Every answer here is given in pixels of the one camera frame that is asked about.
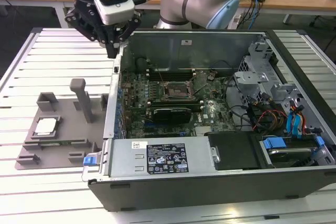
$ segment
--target blue latch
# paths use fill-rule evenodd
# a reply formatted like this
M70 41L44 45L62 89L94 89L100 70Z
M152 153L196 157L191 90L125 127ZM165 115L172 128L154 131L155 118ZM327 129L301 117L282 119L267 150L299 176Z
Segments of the blue latch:
M268 137L264 140L264 145L266 149L287 147L282 137Z
M96 157L85 157L83 160L83 166L96 166L97 158Z
M323 140L322 137L317 136L317 137L315 138L315 140L316 140L317 144L319 145L319 147L322 146L322 145L324 145L324 140Z

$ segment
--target blue cable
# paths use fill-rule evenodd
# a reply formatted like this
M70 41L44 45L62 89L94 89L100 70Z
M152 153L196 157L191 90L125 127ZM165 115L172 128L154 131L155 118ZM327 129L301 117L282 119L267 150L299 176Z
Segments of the blue cable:
M252 28L252 25L257 18L257 9L258 9L258 4L259 3L258 3L258 0L255 0L255 2L256 2L256 8L254 9L254 15L253 15L253 18L252 18L252 21L251 21L250 25L248 26L248 30L250 30Z

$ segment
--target metal table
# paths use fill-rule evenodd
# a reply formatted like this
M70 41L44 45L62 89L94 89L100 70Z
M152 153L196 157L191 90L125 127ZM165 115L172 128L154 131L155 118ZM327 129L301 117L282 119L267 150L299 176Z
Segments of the metal table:
M276 31L333 107L334 65L306 35ZM73 29L32 32L0 81L0 223L322 223L336 220L336 184L306 198L133 212L106 212L81 181L82 168L16 170L15 158L37 111L40 92L74 97L73 77L85 78L91 96L109 91L112 63L97 42ZM286 70L280 67L290 81Z

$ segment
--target sticker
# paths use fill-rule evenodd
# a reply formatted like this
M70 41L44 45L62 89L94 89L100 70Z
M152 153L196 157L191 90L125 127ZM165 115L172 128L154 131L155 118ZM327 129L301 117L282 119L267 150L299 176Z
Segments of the sticker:
M146 149L147 142L132 142L132 149Z
M189 172L184 144L147 145L147 172L149 174Z
M182 46L191 46L193 44L192 40L182 40L181 45Z

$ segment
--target red wire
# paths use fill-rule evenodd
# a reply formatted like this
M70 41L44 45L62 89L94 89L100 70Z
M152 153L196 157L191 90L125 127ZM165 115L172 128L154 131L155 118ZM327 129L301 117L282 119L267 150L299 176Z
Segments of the red wire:
M258 119L258 123L259 123L260 120L264 117L264 115L265 115L266 113L271 113L271 112L274 112L274 111L277 112L277 113L279 113L279 114L282 114L284 117L287 118L286 114L284 114L282 111L279 111L279 110L266 110L266 111L264 111L264 112L261 114L261 116L259 117L259 119ZM253 128L252 128L252 130L254 131L254 130L256 129L256 127L257 127L257 125L254 125Z

